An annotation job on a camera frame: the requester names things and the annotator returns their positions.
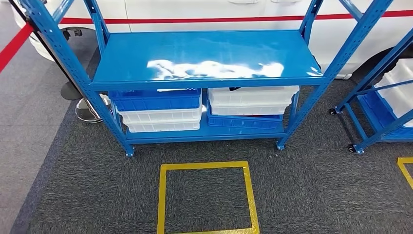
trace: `car door handle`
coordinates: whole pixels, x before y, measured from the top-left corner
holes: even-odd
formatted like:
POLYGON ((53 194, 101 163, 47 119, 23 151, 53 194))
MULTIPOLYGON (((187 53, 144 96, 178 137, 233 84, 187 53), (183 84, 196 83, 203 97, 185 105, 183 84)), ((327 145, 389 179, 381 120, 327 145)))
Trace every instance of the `car door handle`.
POLYGON ((273 3, 296 3, 302 0, 271 0, 273 3))
POLYGON ((249 5, 249 4, 258 3, 258 0, 227 0, 227 1, 234 5, 249 5))

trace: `yellow floor marking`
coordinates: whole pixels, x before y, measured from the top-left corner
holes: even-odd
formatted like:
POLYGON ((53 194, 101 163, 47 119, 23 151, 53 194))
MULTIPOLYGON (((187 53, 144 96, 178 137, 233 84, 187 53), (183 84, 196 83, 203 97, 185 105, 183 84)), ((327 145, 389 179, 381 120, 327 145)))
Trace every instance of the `yellow floor marking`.
POLYGON ((403 173, 407 182, 410 184, 410 187, 413 189, 413 179, 409 174, 409 171, 407 171, 406 166, 404 166, 405 163, 413 163, 413 157, 399 157, 397 159, 397 164, 399 165, 401 172, 403 173))
POLYGON ((255 207, 254 193, 252 190, 251 175, 247 161, 237 162, 201 162, 201 163, 177 163, 162 164, 159 174, 159 201, 158 201, 158 226, 157 234, 165 233, 165 200, 166 200, 166 175, 167 170, 193 170, 193 169, 215 169, 242 167, 244 171, 246 195, 248 199, 249 215, 251 217, 251 228, 221 230, 210 232, 195 232, 186 234, 259 234, 257 209, 255 207))

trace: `gray floor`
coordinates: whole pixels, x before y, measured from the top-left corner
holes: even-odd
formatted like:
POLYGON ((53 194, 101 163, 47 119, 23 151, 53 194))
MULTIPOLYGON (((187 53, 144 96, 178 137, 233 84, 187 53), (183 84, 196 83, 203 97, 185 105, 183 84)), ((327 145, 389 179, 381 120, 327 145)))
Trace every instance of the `gray floor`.
MULTIPOLYGON (((0 3, 0 48, 18 30, 10 5, 0 3)), ((93 32, 71 39, 85 64, 96 48, 93 39, 93 32)), ((12 227, 69 107, 60 96, 66 81, 28 40, 0 74, 0 234, 12 227)))
MULTIPOLYGON (((247 160, 262 234, 408 234, 413 191, 396 159, 411 156, 413 145, 348 152, 346 131, 354 130, 327 110, 352 86, 334 81, 282 152, 273 139, 262 139, 140 145, 136 157, 125 158, 104 125, 68 117, 67 140, 37 206, 14 230, 153 234, 161 164, 247 160)), ((166 233, 250 227, 243 182, 238 169, 168 172, 166 233)))
MULTIPOLYGON (((18 28, 7 4, 0 19, 3 47, 18 28)), ((90 32, 70 40, 89 71, 93 42, 90 32)), ((249 162, 263 234, 413 230, 413 192, 395 163, 413 145, 350 154, 346 144, 357 137, 342 125, 348 117, 327 113, 350 81, 333 83, 286 151, 274 151, 272 139, 195 142, 138 146, 130 159, 103 124, 66 112, 70 103, 59 95, 65 77, 30 43, 0 81, 0 234, 12 225, 12 233, 155 233, 162 163, 229 160, 249 162)), ((250 226, 237 169, 168 172, 166 202, 167 233, 250 226)))

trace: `stanchion base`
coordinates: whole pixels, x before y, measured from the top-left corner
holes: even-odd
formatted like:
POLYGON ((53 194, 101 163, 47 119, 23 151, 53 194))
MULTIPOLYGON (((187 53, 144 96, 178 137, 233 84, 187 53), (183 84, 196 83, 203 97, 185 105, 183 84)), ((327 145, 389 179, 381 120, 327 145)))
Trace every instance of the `stanchion base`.
POLYGON ((60 90, 60 95, 66 100, 78 100, 82 98, 82 94, 70 82, 65 83, 60 90))
MULTIPOLYGON (((112 111, 112 104, 111 100, 108 98, 107 95, 101 94, 100 97, 102 98, 103 102, 106 104, 106 107, 111 112, 112 111)), ((85 98, 79 100, 76 105, 75 113, 78 119, 82 120, 86 123, 100 123, 102 122, 102 118, 99 117, 97 113, 93 113, 93 109, 88 107, 85 98)))

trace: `blue plastic crate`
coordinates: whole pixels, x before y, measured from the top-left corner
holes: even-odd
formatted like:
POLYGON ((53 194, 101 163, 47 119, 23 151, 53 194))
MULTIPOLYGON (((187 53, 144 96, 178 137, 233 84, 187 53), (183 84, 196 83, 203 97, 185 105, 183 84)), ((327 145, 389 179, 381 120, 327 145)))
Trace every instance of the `blue plastic crate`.
POLYGON ((207 101, 207 113, 209 126, 272 129, 274 132, 284 132, 282 115, 270 116, 216 116, 211 113, 209 100, 207 101))
POLYGON ((201 89, 110 91, 118 111, 195 109, 201 89))
MULTIPOLYGON (((368 108, 373 112, 375 116, 367 116, 373 128, 376 131, 384 128, 391 122, 397 119, 393 113, 393 109, 387 103, 387 101, 380 96, 377 91, 368 92, 362 96, 362 100, 367 104, 368 108)), ((391 132, 391 136, 413 136, 413 127, 401 126, 398 129, 391 132)))

